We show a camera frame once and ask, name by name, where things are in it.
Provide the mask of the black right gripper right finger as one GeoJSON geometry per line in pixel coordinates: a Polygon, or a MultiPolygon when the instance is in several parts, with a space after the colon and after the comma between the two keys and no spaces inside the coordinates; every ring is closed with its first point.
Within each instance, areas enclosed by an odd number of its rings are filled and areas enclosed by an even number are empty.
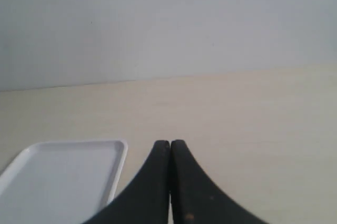
{"type": "Polygon", "coordinates": [[[171,142],[171,205],[174,223],[265,223],[212,181],[183,140],[171,142]]]}

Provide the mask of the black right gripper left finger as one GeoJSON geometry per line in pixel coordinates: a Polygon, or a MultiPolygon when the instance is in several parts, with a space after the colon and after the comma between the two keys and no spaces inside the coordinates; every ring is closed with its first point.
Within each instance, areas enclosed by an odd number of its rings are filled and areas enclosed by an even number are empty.
{"type": "Polygon", "coordinates": [[[86,223],[168,223],[170,143],[158,140],[126,188],[86,223]]]}

